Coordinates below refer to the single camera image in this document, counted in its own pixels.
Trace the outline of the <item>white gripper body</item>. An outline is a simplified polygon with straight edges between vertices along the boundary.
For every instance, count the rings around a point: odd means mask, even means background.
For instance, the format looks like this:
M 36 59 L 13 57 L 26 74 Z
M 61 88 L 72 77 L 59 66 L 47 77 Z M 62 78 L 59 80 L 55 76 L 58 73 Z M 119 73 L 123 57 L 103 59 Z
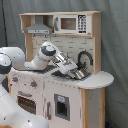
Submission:
M 60 52 L 56 54 L 53 58 L 53 63 L 59 68 L 62 74 L 67 74 L 71 78 L 75 77 L 77 65 L 64 53 Z

